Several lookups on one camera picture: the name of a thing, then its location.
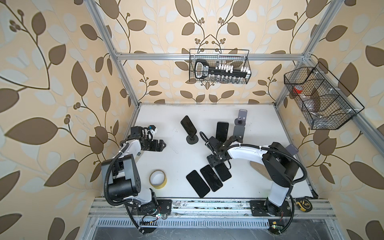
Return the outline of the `black phone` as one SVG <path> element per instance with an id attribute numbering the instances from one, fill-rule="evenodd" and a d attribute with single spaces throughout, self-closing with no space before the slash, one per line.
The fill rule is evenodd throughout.
<path id="1" fill-rule="evenodd" d="M 211 190 L 196 170 L 190 172 L 186 176 L 186 179 L 198 194 L 199 198 L 205 197 Z"/>
<path id="2" fill-rule="evenodd" d="M 224 143 L 228 137 L 229 123 L 228 122 L 217 122 L 216 139 Z"/>
<path id="3" fill-rule="evenodd" d="M 219 175 L 219 178 L 222 182 L 225 182 L 232 177 L 229 169 L 226 167 L 226 165 L 224 163 L 221 163 L 221 164 L 215 166 L 215 170 L 216 170 L 217 174 Z"/>
<path id="4" fill-rule="evenodd" d="M 222 181 L 210 165 L 201 168 L 200 172 L 213 192 L 216 192 L 223 187 Z"/>
<path id="5" fill-rule="evenodd" d="M 181 120 L 181 125 L 182 127 L 184 128 L 184 130 L 186 131 L 186 133 L 188 134 L 188 136 L 190 138 L 193 138 L 196 133 L 197 133 L 197 129 L 196 127 L 194 126 L 194 124 L 192 123 L 191 119 L 189 118 L 189 116 L 185 116 L 182 120 Z"/>

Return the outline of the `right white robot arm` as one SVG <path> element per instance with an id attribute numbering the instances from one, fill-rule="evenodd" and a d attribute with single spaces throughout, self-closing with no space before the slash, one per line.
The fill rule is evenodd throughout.
<path id="1" fill-rule="evenodd" d="M 244 144 L 236 136 L 225 142 L 214 137 L 209 139 L 200 132 L 205 146 L 212 152 L 207 157 L 211 167 L 216 167 L 231 159 L 242 159 L 257 163 L 264 167 L 261 174 L 271 180 L 269 196 L 266 198 L 262 211 L 270 216 L 282 213 L 282 206 L 291 194 L 295 184 L 307 179 L 308 173 L 304 165 L 291 155 L 280 143 L 273 142 L 269 146 Z"/>

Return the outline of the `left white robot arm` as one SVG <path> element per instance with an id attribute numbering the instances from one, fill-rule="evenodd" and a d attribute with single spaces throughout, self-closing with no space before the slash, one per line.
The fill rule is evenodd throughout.
<path id="1" fill-rule="evenodd" d="M 123 141 L 117 155 L 101 166 L 107 203 L 111 206 L 137 208 L 144 215 L 159 214 L 161 207 L 153 189 L 142 189 L 135 157 L 141 151 L 162 152 L 166 146 L 163 140 Z"/>

